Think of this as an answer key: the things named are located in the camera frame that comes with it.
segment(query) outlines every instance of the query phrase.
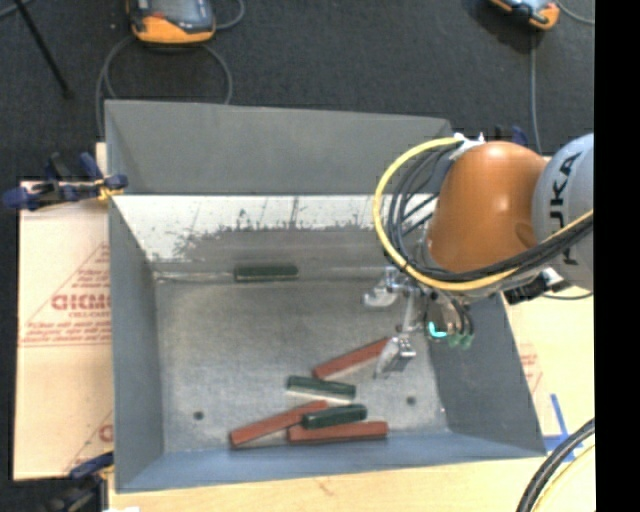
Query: tripod leg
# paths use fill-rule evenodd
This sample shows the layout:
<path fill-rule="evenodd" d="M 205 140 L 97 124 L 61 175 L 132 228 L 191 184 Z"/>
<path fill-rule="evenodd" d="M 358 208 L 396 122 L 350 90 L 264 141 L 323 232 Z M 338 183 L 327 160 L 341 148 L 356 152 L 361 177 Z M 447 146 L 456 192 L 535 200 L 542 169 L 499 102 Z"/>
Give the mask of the tripod leg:
<path fill-rule="evenodd" d="M 38 32 L 38 28 L 36 27 L 35 23 L 31 19 L 31 16 L 29 15 L 29 11 L 27 11 L 27 8 L 22 3 L 22 0 L 13 0 L 13 1 L 15 2 L 16 7 L 18 8 L 18 11 L 20 11 L 20 14 L 24 18 L 25 23 L 29 27 L 29 30 L 31 31 L 33 38 L 36 40 L 36 43 L 38 44 L 38 47 L 40 48 L 42 55 L 44 55 L 44 58 L 47 60 L 47 64 L 49 64 L 49 67 L 51 68 L 51 71 L 55 75 L 56 80 L 60 84 L 60 87 L 62 88 L 63 96 L 65 98 L 73 97 L 73 91 L 69 88 L 67 81 L 62 76 L 62 73 L 60 72 L 60 69 L 58 69 L 58 66 L 56 65 L 55 60 L 53 60 L 53 56 L 49 52 L 49 49 L 47 48 L 47 45 L 42 39 L 40 32 Z"/>

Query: blue clamp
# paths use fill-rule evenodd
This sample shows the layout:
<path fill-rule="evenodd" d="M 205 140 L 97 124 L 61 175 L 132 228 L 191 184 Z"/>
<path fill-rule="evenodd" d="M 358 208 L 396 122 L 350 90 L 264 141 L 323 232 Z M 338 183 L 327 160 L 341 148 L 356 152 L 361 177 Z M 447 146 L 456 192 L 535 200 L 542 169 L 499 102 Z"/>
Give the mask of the blue clamp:
<path fill-rule="evenodd" d="M 529 146 L 529 137 L 524 132 L 522 128 L 519 126 L 513 125 L 511 127 L 511 142 L 514 144 L 520 144 L 521 146 L 528 147 Z"/>
<path fill-rule="evenodd" d="M 44 168 L 45 179 L 30 189 L 15 187 L 2 195 L 6 208 L 13 210 L 38 210 L 83 199 L 106 199 L 120 193 L 129 184 L 124 174 L 105 177 L 95 159 L 87 152 L 80 155 L 80 166 L 84 171 L 81 178 L 72 173 L 58 153 L 51 155 Z"/>
<path fill-rule="evenodd" d="M 72 486 L 47 501 L 38 510 L 47 512 L 102 512 L 109 507 L 107 480 L 100 472 L 114 464 L 113 452 L 107 452 L 73 468 Z"/>

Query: red wooden block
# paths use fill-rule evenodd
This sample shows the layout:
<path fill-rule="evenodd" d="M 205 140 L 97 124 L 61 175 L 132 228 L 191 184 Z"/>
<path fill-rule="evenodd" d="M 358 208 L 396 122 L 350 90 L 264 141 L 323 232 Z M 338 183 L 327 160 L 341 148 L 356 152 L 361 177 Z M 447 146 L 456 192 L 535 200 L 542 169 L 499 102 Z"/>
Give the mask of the red wooden block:
<path fill-rule="evenodd" d="M 229 433 L 229 443 L 236 448 L 244 443 L 253 441 L 268 434 L 284 430 L 302 421 L 302 416 L 309 412 L 326 409 L 328 404 L 325 400 L 316 400 L 308 404 L 301 405 L 294 409 L 276 414 L 264 420 L 251 423 L 244 427 L 233 430 Z"/>
<path fill-rule="evenodd" d="M 389 433 L 386 421 L 362 421 L 318 429 L 305 429 L 294 425 L 287 429 L 287 441 L 291 444 L 321 444 L 346 441 L 382 439 Z"/>
<path fill-rule="evenodd" d="M 376 359 L 384 350 L 387 342 L 390 338 L 383 338 L 373 343 L 369 343 L 364 347 L 360 347 L 356 350 L 338 356 L 326 363 L 316 366 L 313 370 L 313 376 L 317 379 L 325 379 L 336 373 L 349 370 L 362 363 Z"/>

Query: black cord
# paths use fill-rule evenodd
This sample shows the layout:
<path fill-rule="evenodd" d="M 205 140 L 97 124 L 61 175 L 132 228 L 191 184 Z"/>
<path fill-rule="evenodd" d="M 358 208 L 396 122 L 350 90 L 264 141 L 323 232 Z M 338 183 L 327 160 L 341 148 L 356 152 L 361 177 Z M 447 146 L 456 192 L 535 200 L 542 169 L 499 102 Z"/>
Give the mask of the black cord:
<path fill-rule="evenodd" d="M 465 282 L 469 280 L 482 279 L 490 275 L 499 274 L 509 270 L 513 270 L 511 276 L 515 277 L 548 263 L 553 258 L 561 254 L 565 249 L 577 244 L 580 240 L 591 233 L 591 231 L 593 231 L 593 217 L 589 217 L 565 233 L 548 239 L 511 258 L 467 272 L 448 272 L 443 269 L 424 267 L 419 263 L 415 263 L 414 267 L 418 272 L 427 277 L 433 277 L 434 279 L 447 282 Z"/>
<path fill-rule="evenodd" d="M 413 261 L 413 257 L 409 254 L 405 243 L 404 237 L 411 233 L 413 230 L 422 226 L 432 216 L 428 213 L 422 219 L 413 223 L 413 225 L 404 229 L 404 223 L 412 215 L 414 215 L 419 209 L 424 208 L 429 203 L 437 199 L 438 194 L 433 194 L 430 198 L 422 201 L 419 205 L 413 207 L 409 212 L 406 211 L 409 201 L 415 196 L 415 194 L 426 189 L 433 177 L 433 171 L 439 164 L 439 162 L 451 151 L 451 148 L 447 147 L 440 151 L 432 151 L 426 155 L 422 155 L 422 158 L 417 160 L 400 178 L 400 181 L 393 191 L 391 197 L 391 203 L 389 206 L 389 215 L 387 217 L 387 234 L 391 244 L 401 253 L 406 261 Z M 424 172 L 427 172 L 427 177 L 418 186 L 414 187 L 413 184 L 419 176 Z"/>
<path fill-rule="evenodd" d="M 216 30 L 228 30 L 232 27 L 235 27 L 238 23 L 242 21 L 244 18 L 244 14 L 246 12 L 246 7 L 244 5 L 244 0 L 236 0 L 238 2 L 238 6 L 240 7 L 240 12 L 238 15 L 231 21 L 224 23 L 222 25 L 216 25 Z"/>
<path fill-rule="evenodd" d="M 516 512 L 530 512 L 540 497 L 543 489 L 547 485 L 549 479 L 553 476 L 560 464 L 567 458 L 573 449 L 582 443 L 585 439 L 596 432 L 596 419 L 592 418 L 573 434 L 560 443 L 551 455 L 549 455 L 542 463 L 540 468 L 531 478 L 529 485 L 524 491 Z"/>
<path fill-rule="evenodd" d="M 98 137 L 100 139 L 104 139 L 105 136 L 105 127 L 104 127 L 104 108 L 103 108 L 103 100 L 106 99 L 103 94 L 103 88 L 106 89 L 106 92 L 109 97 L 112 99 L 117 99 L 118 94 L 113 88 L 111 84 L 111 78 L 109 70 L 111 68 L 111 63 L 113 59 L 122 52 L 127 46 L 136 41 L 136 37 L 134 35 L 128 35 L 121 39 L 118 43 L 114 45 L 111 49 L 107 58 L 105 59 L 102 68 L 100 69 L 100 74 L 98 75 L 98 80 L 96 82 L 96 90 L 95 90 L 95 102 L 96 102 L 96 123 L 98 125 Z M 233 77 L 231 75 L 231 71 L 226 61 L 222 58 L 222 56 L 216 52 L 211 46 L 207 44 L 201 44 L 199 46 L 195 46 L 193 48 L 203 48 L 209 55 L 211 55 L 214 59 L 217 60 L 218 64 L 222 67 L 222 70 L 225 74 L 225 80 L 227 82 L 227 93 L 223 100 L 223 104 L 227 105 L 231 102 L 231 97 L 233 96 Z"/>
<path fill-rule="evenodd" d="M 540 145 L 540 132 L 538 131 L 538 107 L 536 106 L 536 45 L 538 43 L 535 32 L 531 33 L 531 48 L 529 49 L 529 108 L 531 115 L 531 128 L 536 151 L 542 155 Z"/>
<path fill-rule="evenodd" d="M 471 319 L 471 315 L 469 315 L 469 312 L 462 304 L 460 304 L 457 299 L 453 298 L 452 296 L 449 296 L 449 301 L 451 301 L 451 304 L 453 305 L 456 313 L 458 313 L 458 317 L 460 318 L 460 334 L 462 334 L 463 336 L 473 336 L 473 321 Z"/>
<path fill-rule="evenodd" d="M 580 16 L 572 11 L 570 11 L 569 9 L 567 9 L 564 4 L 562 4 L 560 2 L 560 0 L 556 0 L 556 3 L 558 4 L 558 7 L 560 8 L 560 10 L 562 12 L 564 12 L 567 16 L 569 16 L 570 18 L 573 18 L 576 21 L 579 21 L 580 23 L 584 23 L 585 25 L 595 25 L 596 24 L 596 19 L 595 18 L 584 18 L 583 16 Z"/>
<path fill-rule="evenodd" d="M 33 0 L 22 0 L 22 5 L 30 4 L 32 1 Z M 18 6 L 16 6 L 15 4 L 9 7 L 5 7 L 4 9 L 0 10 L 0 19 L 4 18 L 5 16 L 9 16 L 10 14 L 13 14 L 17 10 L 18 10 Z"/>

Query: cardboard sheet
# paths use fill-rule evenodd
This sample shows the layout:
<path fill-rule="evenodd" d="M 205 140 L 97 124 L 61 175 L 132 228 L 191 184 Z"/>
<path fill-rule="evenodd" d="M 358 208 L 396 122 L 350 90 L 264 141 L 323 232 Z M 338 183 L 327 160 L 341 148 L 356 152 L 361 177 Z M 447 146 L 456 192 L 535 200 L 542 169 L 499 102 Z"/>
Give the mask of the cardboard sheet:
<path fill-rule="evenodd" d="M 65 476 L 113 447 L 107 206 L 21 212 L 13 477 Z"/>

